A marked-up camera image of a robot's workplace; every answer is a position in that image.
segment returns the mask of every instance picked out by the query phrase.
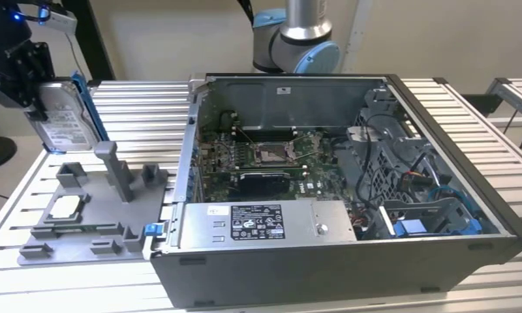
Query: hard drive label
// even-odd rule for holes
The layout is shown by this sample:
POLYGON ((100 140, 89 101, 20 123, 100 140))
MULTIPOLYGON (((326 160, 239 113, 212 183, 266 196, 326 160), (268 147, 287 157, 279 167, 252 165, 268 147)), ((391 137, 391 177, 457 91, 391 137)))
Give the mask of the hard drive label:
POLYGON ((231 237, 234 240, 284 239, 280 205, 232 205, 231 237))
POLYGON ((41 125, 55 145, 88 144, 73 111, 47 111, 47 115, 48 121, 41 125))

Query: blue light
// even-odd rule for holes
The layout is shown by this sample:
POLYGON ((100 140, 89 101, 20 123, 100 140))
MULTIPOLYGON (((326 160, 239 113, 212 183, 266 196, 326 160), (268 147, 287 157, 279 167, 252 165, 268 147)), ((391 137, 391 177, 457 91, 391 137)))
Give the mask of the blue light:
POLYGON ((39 17, 40 18, 47 18, 51 12, 43 7, 39 9, 39 17))

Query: metal frame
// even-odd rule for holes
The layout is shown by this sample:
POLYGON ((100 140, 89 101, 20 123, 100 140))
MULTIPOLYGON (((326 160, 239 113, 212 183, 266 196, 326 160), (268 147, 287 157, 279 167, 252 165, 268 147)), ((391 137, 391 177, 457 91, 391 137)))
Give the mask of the metal frame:
MULTIPOLYGON (((439 85, 431 79, 405 80, 403 83, 522 220, 521 151, 449 84, 439 85)), ((159 87, 161 83, 140 83, 132 89, 128 89, 131 82, 104 84, 101 87, 108 86, 108 89, 100 91, 99 88, 96 102, 108 133, 125 138, 120 158, 129 160, 131 164, 155 160, 164 168, 173 169, 177 163, 172 160, 179 152, 177 149, 167 150, 167 147, 177 142, 168 138, 181 131, 179 124, 185 124, 179 117, 183 110, 179 107, 185 106, 185 83, 164 83, 164 88, 159 87), (151 91, 151 94, 133 94, 129 99, 129 93, 139 91, 141 94, 151 91)), ((16 264, 14 244, 27 240, 22 227, 39 220, 39 210, 56 188, 51 167, 73 159, 91 169, 97 168, 97 160, 85 153, 43 154, 0 212, 0 246, 4 247, 0 250, 0 308, 6 312, 56 312, 59 306, 65 308, 68 303, 68 309, 79 312, 171 310, 171 301, 147 261, 21 269, 16 264)), ((161 218, 171 216, 171 211, 167 205, 161 218)), ((482 267, 449 293, 238 309, 247 313, 369 310, 398 313, 522 312, 522 253, 503 265, 482 267)))
POLYGON ((522 113, 522 78, 495 78, 486 93, 498 95, 522 113))

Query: open computer chassis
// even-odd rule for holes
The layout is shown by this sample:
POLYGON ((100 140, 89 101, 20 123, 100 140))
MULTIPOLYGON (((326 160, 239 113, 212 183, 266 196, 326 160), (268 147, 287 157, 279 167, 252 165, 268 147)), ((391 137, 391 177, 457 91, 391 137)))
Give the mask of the open computer chassis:
POLYGON ((446 291, 522 251, 522 221, 397 76, 191 88, 151 257, 177 307, 446 291))

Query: motherboard chip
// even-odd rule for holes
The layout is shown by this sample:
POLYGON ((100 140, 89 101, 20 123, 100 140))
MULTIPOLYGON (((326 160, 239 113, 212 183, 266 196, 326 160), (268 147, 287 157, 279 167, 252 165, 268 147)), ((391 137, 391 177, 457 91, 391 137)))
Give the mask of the motherboard chip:
POLYGON ((286 147, 283 144, 263 144, 258 147, 260 162, 286 162, 286 147))

